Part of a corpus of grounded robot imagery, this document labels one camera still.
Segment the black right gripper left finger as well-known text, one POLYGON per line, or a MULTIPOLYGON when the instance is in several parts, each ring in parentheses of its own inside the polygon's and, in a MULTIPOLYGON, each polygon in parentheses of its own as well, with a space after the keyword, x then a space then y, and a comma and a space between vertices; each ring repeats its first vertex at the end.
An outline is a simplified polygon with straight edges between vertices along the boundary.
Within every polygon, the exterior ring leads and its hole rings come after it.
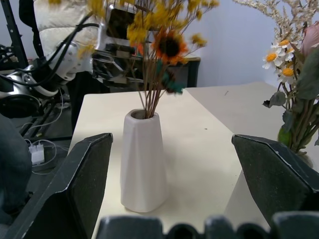
POLYGON ((8 228, 6 239, 89 239, 104 198, 113 135, 76 143, 8 228))

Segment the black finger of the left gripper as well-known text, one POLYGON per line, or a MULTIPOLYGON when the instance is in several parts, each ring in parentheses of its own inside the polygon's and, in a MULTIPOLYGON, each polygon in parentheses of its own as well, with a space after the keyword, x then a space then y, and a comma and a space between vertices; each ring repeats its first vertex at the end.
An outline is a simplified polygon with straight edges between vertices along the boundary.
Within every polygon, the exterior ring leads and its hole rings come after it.
POLYGON ((140 59, 134 47, 119 44, 104 44, 93 53, 94 59, 140 59))
POLYGON ((143 74, 130 63, 93 60, 92 76, 107 87, 134 87, 135 84, 144 84, 143 74))

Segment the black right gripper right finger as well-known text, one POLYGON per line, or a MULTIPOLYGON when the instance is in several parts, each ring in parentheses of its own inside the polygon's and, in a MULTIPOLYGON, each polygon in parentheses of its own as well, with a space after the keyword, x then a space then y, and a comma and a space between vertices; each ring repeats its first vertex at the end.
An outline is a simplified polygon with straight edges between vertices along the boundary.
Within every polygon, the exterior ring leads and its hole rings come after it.
POLYGON ((253 200, 269 223, 273 214, 318 211, 319 174, 284 144, 235 134, 231 139, 253 200))

